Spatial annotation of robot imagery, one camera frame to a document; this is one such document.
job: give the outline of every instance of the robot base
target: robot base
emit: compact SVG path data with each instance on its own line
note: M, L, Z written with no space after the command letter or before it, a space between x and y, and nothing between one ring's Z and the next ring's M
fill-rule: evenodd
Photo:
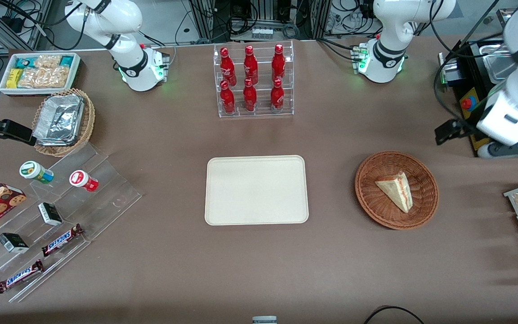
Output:
M169 71L169 57L163 57L161 52L154 49L143 49L147 53L147 65L139 72L138 76L126 76L121 69L123 81L135 91L147 91L160 82L167 81L167 72Z
M355 74L366 76L372 82L386 83L393 80L397 73L401 71L405 58L402 58L397 66L391 68L384 67L373 54L373 46L376 42L376 39L372 39L367 43L361 43L358 51L351 51L352 59L361 60L360 62L353 62L353 71Z

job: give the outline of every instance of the coca-cola bottle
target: coca-cola bottle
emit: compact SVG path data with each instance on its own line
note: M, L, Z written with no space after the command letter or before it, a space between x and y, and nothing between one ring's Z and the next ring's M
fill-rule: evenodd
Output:
M285 76L285 57L283 57L283 45L281 44L275 45L275 55L273 56L273 61L271 61L271 69L273 71L271 75L273 82L277 78L282 80Z
M281 113L283 110L283 96L285 91L281 88L281 79L276 78L273 82L273 89L271 90L271 111L274 113Z
M235 64L229 57L229 51L226 47L223 47L221 53L221 74L223 79L229 82L229 86L235 86L237 84L237 77L235 76Z
M257 107L257 91L253 86L253 81L251 78L245 79L243 98L245 98L245 109L251 113L255 111L255 107Z
M220 83L221 92L219 96L221 97L221 103L223 104L223 108L227 115L233 115L235 113L235 97L233 96L233 91L229 89L229 83L226 80L221 80Z
M259 68L257 67L257 58L253 54L253 46L251 45L245 47L243 67L245 68L245 77L251 78L251 82L257 84L259 82Z

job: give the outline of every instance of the clear acrylic rack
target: clear acrylic rack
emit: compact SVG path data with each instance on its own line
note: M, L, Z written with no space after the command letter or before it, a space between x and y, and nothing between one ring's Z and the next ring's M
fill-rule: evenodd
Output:
M123 178L91 144L72 152L49 168L55 174L49 184L33 181L23 189L27 200L20 211L0 219L0 234L17 233L29 246L23 254L7 252L0 243L0 281L4 281L41 259L45 271L14 285L2 295L9 302L20 302L56 271L86 248L93 240L140 198L140 193ZM99 181L99 188L89 193L70 185L68 177L75 170L84 170ZM40 203L53 203L63 219L59 226L43 222ZM43 257L41 248L80 224L85 231L66 246Z
M271 89L273 89L273 81L271 79L271 61L275 54L275 45L283 45L283 56L285 57L285 77L282 80L282 88L285 91L283 98L283 109L280 113L273 113L271 111ZM257 58L259 66L259 82L255 85L257 90L257 108L255 112L249 112L245 109L245 101L243 99L243 89L245 85L245 70L243 62L245 61L245 48L241 44L225 44L214 46L214 77L215 77L215 92L217 93L217 106L219 117L223 118L239 118L239 117L289 117L295 112L294 107L294 49L292 41L268 41L248 43L246 45L253 45L253 52ZM235 74L237 77L237 84L231 87L235 96L235 113L227 115L223 108L219 83L223 79L221 74L221 56L219 50L226 47L229 50L229 56L235 64Z

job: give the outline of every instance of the snickers bar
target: snickers bar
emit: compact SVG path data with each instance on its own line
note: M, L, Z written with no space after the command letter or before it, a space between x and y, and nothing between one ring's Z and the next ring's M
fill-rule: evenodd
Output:
M11 289L13 285L16 283L19 283L20 281L25 280L30 275L37 273L37 272L43 272L43 263L41 263L41 260L35 261L33 265L28 267L27 269L21 271L20 273L14 275L10 279L7 279L6 281L0 282L0 293L5 293L6 290Z
M70 240L73 240L79 234L83 233L80 224L73 226L68 232L56 238L53 242L49 243L48 246L42 247L43 256L49 257L53 252L56 252L60 248L62 248L65 244L67 244Z

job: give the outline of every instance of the small bottle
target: small bottle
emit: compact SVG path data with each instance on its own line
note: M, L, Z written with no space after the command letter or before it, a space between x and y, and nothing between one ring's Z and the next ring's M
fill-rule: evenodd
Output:
M257 90L255 90L251 78L245 79L243 97L245 98L245 109L251 113L254 112L257 107Z
M221 53L221 74L223 79L229 82L229 86L235 86L237 84L237 77L235 76L235 64L229 57L229 51L226 47L223 47Z
M233 96L233 91L229 89L229 83L225 80L221 80L220 83L221 92L219 96L221 97L221 103L223 104L223 108L227 115L233 115L235 113L235 96Z
M243 62L245 68L245 78L251 78L253 84L259 82L259 68L257 66L257 58L253 54L253 46L247 45L245 47L245 61Z
M283 110L283 96L285 91L281 88L281 79L276 78L273 82L273 89L271 90L271 111L274 113L281 113Z
M21 164L19 174L25 179L35 179L41 183L49 183L54 177L53 171L47 170L35 161L27 161Z
M280 78L281 80L285 76L285 57L283 57L283 45L275 45L275 55L273 61L271 61L271 69L273 71L271 79L273 82Z
M99 187L99 181L97 181L95 178L92 178L87 172L83 170L74 171L71 176L69 176L69 183L75 187L83 187L90 193L97 190L97 187Z

